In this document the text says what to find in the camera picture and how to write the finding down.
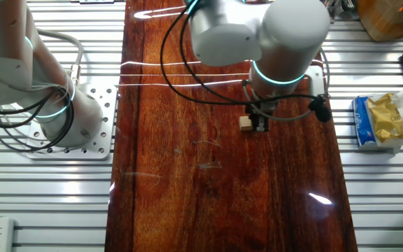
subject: white cable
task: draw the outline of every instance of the white cable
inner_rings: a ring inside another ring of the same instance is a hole
[[[66,34],[61,34],[61,33],[55,32],[55,31],[46,31],[46,30],[42,30],[42,29],[37,29],[37,31],[40,35],[48,36],[48,37],[56,38],[56,39],[62,39],[62,40],[69,41],[69,42],[73,43],[74,45],[76,45],[78,48],[78,53],[77,53],[76,62],[74,64],[80,65],[80,63],[82,62],[82,56],[83,56],[83,46],[82,46],[82,43],[78,39],[76,39],[72,36],[66,35]]]
[[[323,48],[320,48],[320,52],[321,52],[321,55],[322,55],[323,58],[324,58],[323,61],[324,61],[325,65],[326,65],[326,76],[327,76],[327,80],[326,80],[326,88],[325,88],[325,98],[327,99],[327,98],[328,98],[328,94],[329,94],[329,93],[328,93],[329,85],[330,85],[330,68],[329,68],[329,62],[327,61],[327,57],[326,57],[326,54],[325,54],[325,51],[323,50]],[[246,86],[243,87],[243,92],[245,93],[246,99],[247,99],[248,101],[251,101],[251,98],[250,98],[250,96],[248,95],[248,91],[246,90]],[[309,112],[306,112],[306,113],[304,113],[304,114],[302,114],[302,115],[299,115],[299,116],[297,116],[297,117],[294,117],[294,118],[277,118],[277,117],[274,117],[274,116],[272,116],[272,115],[268,115],[268,114],[264,113],[264,111],[260,110],[260,109],[259,109],[256,105],[254,105],[254,104],[251,104],[251,106],[252,106],[253,109],[255,109],[256,112],[258,112],[261,116],[264,116],[264,117],[266,117],[266,118],[268,118],[268,119],[272,119],[272,120],[279,121],[279,122],[292,122],[292,121],[296,121],[296,120],[305,118],[305,117],[307,117],[308,115],[310,115],[311,113],[313,113],[313,111],[309,111]]]
[[[3,117],[4,117],[4,119],[6,119],[6,121],[7,121],[7,123],[9,124],[9,125],[12,125],[12,122],[10,121],[10,119],[8,118],[8,116],[6,116],[6,115],[2,115]],[[31,136],[29,136],[29,135],[27,135],[27,134],[25,134],[25,133],[23,133],[23,132],[21,132],[21,130],[19,130],[18,128],[13,128],[16,132],[18,132],[19,134],[21,134],[22,136],[24,136],[24,137],[26,137],[26,138],[28,138],[28,139],[31,139],[31,140],[34,140],[34,141],[52,141],[52,140],[54,140],[54,139],[36,139],[36,138],[34,138],[34,137],[31,137]]]

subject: scratch on wood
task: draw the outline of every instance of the scratch on wood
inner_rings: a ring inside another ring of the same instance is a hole
[[[194,143],[194,144],[198,144],[198,143],[208,143],[208,144],[212,144],[212,145],[219,146],[219,147],[223,148],[223,147],[222,147],[220,144],[218,144],[218,143],[214,143],[214,142],[210,142],[210,141],[205,141],[205,140],[193,141],[193,143]]]
[[[209,162],[209,163],[206,163],[206,164],[199,164],[199,168],[200,169],[212,169],[212,168],[223,169],[223,167],[220,164],[220,162]]]

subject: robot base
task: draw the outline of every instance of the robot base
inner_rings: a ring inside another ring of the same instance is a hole
[[[33,160],[104,160],[111,152],[111,136],[115,119],[116,101],[118,89],[115,86],[101,86],[95,84],[79,85],[85,94],[96,99],[102,109],[102,124],[99,131],[86,144],[77,148],[52,147],[46,150],[27,153],[27,157]],[[27,144],[41,147],[48,144],[39,123],[32,121],[29,130],[31,138],[40,141],[27,140]]]

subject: glossy wood surface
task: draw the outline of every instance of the glossy wood surface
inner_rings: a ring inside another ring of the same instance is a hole
[[[240,132],[243,106],[196,104],[165,85],[160,45],[176,17],[165,14],[182,8],[162,9],[179,6],[127,1],[106,251],[357,251],[332,121],[310,115]],[[164,53],[171,82],[218,101],[172,64],[181,62],[177,31]],[[185,52],[196,61],[188,31]],[[191,66],[216,91],[244,99],[249,62]],[[275,115],[297,116],[308,102],[282,101]]]

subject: tissue box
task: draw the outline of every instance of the tissue box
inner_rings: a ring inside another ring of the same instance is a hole
[[[403,146],[403,90],[353,100],[355,133],[360,148]]]

